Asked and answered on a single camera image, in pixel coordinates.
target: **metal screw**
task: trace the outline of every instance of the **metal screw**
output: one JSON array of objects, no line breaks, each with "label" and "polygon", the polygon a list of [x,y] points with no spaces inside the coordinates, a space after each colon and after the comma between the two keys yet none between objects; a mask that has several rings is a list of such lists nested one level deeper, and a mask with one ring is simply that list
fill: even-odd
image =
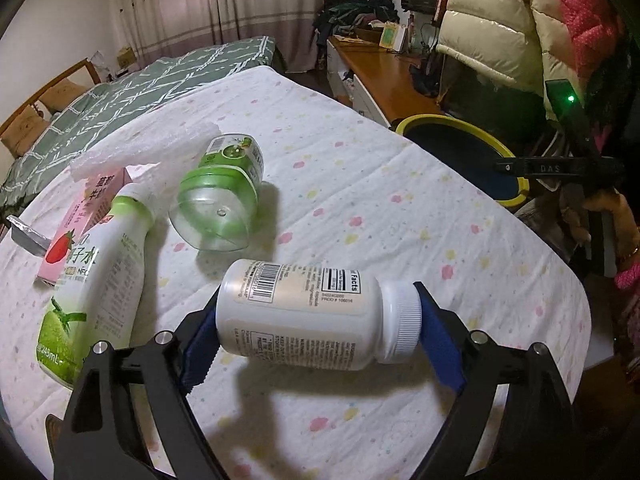
[{"label": "metal screw", "polygon": [[533,351],[538,355],[544,355],[549,352],[549,348],[544,343],[533,343]]},{"label": "metal screw", "polygon": [[477,345],[483,345],[484,343],[489,341],[489,336],[485,334],[482,330],[474,330],[471,333],[471,341],[473,341]]},{"label": "metal screw", "polygon": [[156,343],[158,343],[159,345],[166,345],[173,338],[174,338],[174,334],[172,334],[168,330],[162,330],[162,332],[158,332],[156,334],[155,340],[156,340]]},{"label": "metal screw", "polygon": [[106,341],[98,341],[94,345],[94,352],[97,354],[101,354],[105,352],[108,347],[109,347],[109,343],[107,343]]}]

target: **pink box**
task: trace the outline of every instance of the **pink box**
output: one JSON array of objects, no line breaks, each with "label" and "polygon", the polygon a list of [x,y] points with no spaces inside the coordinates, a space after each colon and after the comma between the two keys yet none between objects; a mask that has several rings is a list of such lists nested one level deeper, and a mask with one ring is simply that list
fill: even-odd
[{"label": "pink box", "polygon": [[125,168],[103,173],[86,181],[82,195],[76,198],[66,212],[47,249],[38,270],[38,278],[49,285],[56,285],[73,243],[104,218],[111,208],[113,198],[129,182],[131,177]]}]

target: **curtain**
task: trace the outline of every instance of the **curtain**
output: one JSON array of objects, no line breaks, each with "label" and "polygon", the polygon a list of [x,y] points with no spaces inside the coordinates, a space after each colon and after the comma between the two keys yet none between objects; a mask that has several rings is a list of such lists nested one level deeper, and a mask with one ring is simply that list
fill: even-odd
[{"label": "curtain", "polygon": [[114,0],[126,40],[146,66],[195,48],[272,36],[288,70],[316,62],[312,22],[322,0]]}]

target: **white cap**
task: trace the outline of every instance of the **white cap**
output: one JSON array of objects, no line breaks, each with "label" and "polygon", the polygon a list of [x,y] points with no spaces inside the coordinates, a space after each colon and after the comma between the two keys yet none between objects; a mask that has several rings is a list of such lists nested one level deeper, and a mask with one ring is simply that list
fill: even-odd
[{"label": "white cap", "polygon": [[422,328],[422,306],[418,290],[408,282],[387,282],[382,292],[382,339],[377,361],[403,363],[414,353]]},{"label": "white cap", "polygon": [[149,209],[152,221],[156,220],[156,196],[144,184],[130,182],[122,186],[116,196],[128,196]]}]

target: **down jacket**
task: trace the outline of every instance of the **down jacket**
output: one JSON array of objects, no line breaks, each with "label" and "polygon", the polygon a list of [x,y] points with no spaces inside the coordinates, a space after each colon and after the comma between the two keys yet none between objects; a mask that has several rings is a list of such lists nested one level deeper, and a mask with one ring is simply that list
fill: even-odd
[{"label": "down jacket", "polygon": [[[622,33],[607,0],[447,0],[446,9],[439,52],[540,96],[546,80],[565,78],[583,99]],[[546,97],[545,104],[552,117]]]}]

